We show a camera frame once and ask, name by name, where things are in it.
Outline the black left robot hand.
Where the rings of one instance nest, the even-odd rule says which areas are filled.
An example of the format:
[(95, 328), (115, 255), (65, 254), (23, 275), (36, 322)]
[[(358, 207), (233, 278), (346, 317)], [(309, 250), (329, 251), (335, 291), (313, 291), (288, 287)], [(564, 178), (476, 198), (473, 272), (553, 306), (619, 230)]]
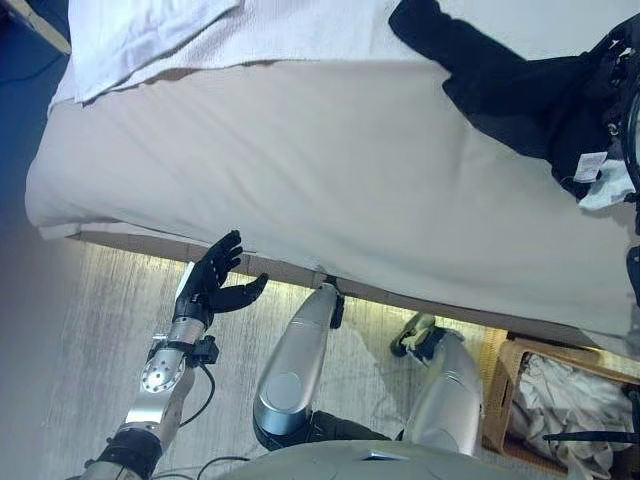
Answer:
[(240, 232), (232, 230), (194, 264), (175, 300), (173, 323), (190, 318), (208, 329), (216, 314), (241, 310), (259, 298), (269, 280), (265, 273), (248, 284), (224, 287), (229, 273), (241, 263), (241, 241)]

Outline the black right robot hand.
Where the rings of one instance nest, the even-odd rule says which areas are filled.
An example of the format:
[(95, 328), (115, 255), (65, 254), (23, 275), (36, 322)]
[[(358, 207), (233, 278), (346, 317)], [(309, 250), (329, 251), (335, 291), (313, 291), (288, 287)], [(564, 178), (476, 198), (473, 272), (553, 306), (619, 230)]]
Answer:
[(608, 107), (604, 121), (612, 136), (620, 141), (625, 159), (630, 159), (631, 113), (633, 99), (639, 90), (639, 14), (614, 27), (606, 36), (607, 47), (604, 65), (607, 70), (607, 86), (610, 88)]

